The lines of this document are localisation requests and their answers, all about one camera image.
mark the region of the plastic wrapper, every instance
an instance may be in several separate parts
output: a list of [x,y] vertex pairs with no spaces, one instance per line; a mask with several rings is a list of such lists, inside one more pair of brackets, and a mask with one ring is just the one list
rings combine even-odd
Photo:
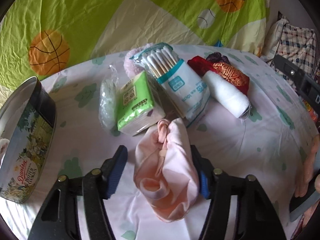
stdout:
[[131,60],[155,77],[180,117],[188,120],[187,127],[202,113],[210,97],[207,84],[170,45],[155,44],[138,52]]
[[117,123],[117,87],[118,73],[110,65],[100,88],[99,120],[105,130],[111,130]]
[[159,95],[145,71],[120,89],[117,111],[120,132],[136,135],[164,117]]

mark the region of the danisa logo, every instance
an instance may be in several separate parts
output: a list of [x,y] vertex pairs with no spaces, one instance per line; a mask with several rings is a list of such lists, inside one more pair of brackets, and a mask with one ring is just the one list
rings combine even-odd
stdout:
[[31,186],[38,178],[37,165],[30,159],[18,160],[14,168],[14,179],[21,186]]

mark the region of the blue label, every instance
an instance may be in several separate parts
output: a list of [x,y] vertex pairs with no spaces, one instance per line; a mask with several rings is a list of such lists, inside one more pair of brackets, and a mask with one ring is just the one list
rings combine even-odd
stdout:
[[180,76],[176,76],[174,79],[169,81],[169,86],[171,89],[176,92],[178,89],[182,88],[184,86],[184,81]]

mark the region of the teal stripe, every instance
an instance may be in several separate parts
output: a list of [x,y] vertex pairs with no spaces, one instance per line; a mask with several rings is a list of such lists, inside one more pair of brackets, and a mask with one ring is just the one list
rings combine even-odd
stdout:
[[181,64],[184,62],[183,59],[180,59],[178,61],[178,63],[172,68],[170,69],[167,73],[165,73],[164,75],[162,75],[161,77],[159,77],[157,79],[157,82],[162,85],[164,82],[166,82],[170,77],[172,77],[172,75],[174,73],[176,73],[176,71],[180,68]]

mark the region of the pink satin cloth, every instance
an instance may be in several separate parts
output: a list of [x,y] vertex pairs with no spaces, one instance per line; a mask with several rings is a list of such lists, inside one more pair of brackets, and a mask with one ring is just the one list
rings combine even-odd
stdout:
[[164,222],[182,219],[195,202],[199,179],[182,119],[162,119],[136,147],[133,180]]

